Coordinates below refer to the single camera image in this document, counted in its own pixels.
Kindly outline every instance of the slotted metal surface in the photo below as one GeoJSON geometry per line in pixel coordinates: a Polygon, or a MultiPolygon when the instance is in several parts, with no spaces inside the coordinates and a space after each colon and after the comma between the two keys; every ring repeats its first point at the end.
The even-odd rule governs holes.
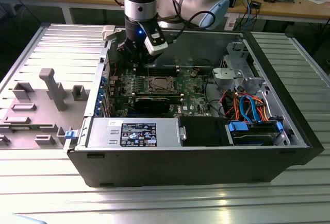
{"type": "Polygon", "coordinates": [[[0,119],[15,98],[12,89],[18,81],[28,81],[34,89],[47,89],[39,78],[42,68],[53,68],[55,80],[66,90],[74,85],[84,85],[90,90],[104,48],[102,30],[103,26],[59,24],[40,28],[15,72],[0,88],[0,119]]]}
{"type": "MultiPolygon", "coordinates": [[[[303,96],[309,96],[305,99],[309,103],[311,96],[317,97],[317,89],[327,90],[287,88],[299,105],[305,104],[300,102],[303,96]]],[[[316,133],[325,152],[305,166],[289,168],[271,183],[89,188],[62,150],[0,150],[2,212],[51,224],[326,223],[330,221],[330,131],[323,129],[329,119],[308,113],[311,125],[324,122],[316,133]]]]}
{"type": "Polygon", "coordinates": [[[329,78],[295,39],[272,33],[253,36],[319,140],[329,143],[329,78]]]}

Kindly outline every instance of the wooden workbench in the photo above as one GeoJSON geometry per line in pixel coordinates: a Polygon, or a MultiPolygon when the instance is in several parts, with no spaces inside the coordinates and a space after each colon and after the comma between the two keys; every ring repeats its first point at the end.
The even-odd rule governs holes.
{"type": "MultiPolygon", "coordinates": [[[[93,8],[93,9],[122,9],[113,0],[22,0],[25,4],[58,6],[62,8],[65,21],[73,23],[70,8],[93,8]]],[[[301,22],[324,23],[330,17],[330,4],[314,4],[307,0],[296,0],[295,3],[267,3],[263,0],[258,19],[285,20],[301,22]]],[[[0,0],[2,3],[18,3],[17,0],[0,0]]],[[[242,0],[237,0],[234,8],[229,8],[227,16],[232,19],[242,17],[245,13],[242,0]]]]}

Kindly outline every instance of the table leg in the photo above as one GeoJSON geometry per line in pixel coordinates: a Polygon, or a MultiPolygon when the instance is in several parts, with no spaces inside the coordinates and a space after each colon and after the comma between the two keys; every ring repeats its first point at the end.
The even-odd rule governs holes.
{"type": "Polygon", "coordinates": [[[240,13],[227,13],[227,22],[224,30],[232,31],[234,29],[236,19],[239,18],[240,13]]]}
{"type": "Polygon", "coordinates": [[[72,13],[70,11],[69,7],[61,7],[62,8],[62,12],[63,12],[63,16],[65,19],[65,23],[67,24],[74,24],[74,17],[72,16],[72,13]]]}
{"type": "Polygon", "coordinates": [[[4,6],[5,10],[9,12],[11,16],[17,15],[16,10],[14,9],[15,4],[2,4],[4,6]]]}

